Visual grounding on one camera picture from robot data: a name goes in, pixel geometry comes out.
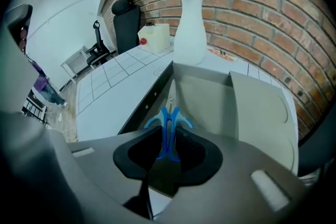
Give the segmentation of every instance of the jeans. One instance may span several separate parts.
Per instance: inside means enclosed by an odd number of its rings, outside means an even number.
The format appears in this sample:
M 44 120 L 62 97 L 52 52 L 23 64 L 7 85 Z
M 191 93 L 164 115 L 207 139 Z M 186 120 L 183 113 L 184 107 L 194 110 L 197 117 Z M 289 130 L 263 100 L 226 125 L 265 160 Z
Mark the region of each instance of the jeans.
M 48 82 L 42 89 L 41 95 L 50 103 L 64 104 L 65 100 L 59 96 L 57 91 Z

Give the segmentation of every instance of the vase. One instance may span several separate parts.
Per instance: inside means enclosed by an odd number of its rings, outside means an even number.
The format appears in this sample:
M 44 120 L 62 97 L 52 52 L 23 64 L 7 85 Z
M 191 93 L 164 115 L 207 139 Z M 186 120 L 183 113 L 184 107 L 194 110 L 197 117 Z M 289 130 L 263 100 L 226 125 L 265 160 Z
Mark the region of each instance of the vase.
M 174 62 L 196 65 L 206 51 L 203 0 L 182 0 L 182 16 L 174 40 Z

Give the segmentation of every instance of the person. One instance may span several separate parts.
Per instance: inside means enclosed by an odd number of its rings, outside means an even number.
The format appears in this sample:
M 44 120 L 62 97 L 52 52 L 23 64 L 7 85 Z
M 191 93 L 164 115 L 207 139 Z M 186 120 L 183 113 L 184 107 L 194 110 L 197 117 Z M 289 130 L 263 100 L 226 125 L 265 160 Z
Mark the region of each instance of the person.
M 50 103 L 55 103 L 57 105 L 66 107 L 68 103 L 51 86 L 43 69 L 35 61 L 29 59 L 29 62 L 39 73 L 38 78 L 34 83 L 34 88 Z

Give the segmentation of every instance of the scissors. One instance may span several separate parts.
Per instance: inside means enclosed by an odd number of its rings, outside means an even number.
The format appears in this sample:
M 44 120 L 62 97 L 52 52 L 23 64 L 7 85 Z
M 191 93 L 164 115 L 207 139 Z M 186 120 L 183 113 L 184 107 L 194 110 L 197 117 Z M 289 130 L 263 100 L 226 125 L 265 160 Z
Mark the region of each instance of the scissors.
M 181 114 L 180 108 L 176 106 L 176 84 L 174 79 L 170 85 L 166 106 L 161 108 L 156 116 L 150 118 L 146 122 L 145 128 L 148 128 L 155 121 L 160 121 L 162 126 L 162 151 L 156 159 L 162 159 L 163 157 L 168 156 L 172 161 L 179 162 L 180 158 L 173 155 L 176 126 L 178 122 L 185 122 L 189 128 L 193 129 L 194 125 Z M 168 121 L 172 122 L 169 141 L 167 133 Z

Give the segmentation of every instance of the scissors blade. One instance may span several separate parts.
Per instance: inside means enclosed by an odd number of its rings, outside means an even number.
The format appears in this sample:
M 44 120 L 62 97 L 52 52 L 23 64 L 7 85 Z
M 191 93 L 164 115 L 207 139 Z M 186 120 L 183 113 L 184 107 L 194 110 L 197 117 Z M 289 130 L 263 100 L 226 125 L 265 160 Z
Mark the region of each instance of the scissors blade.
M 176 107 L 176 84 L 175 80 L 172 80 L 172 83 L 170 84 L 169 93 L 168 93 L 168 99 L 166 108 L 168 113 L 172 113 L 174 108 Z

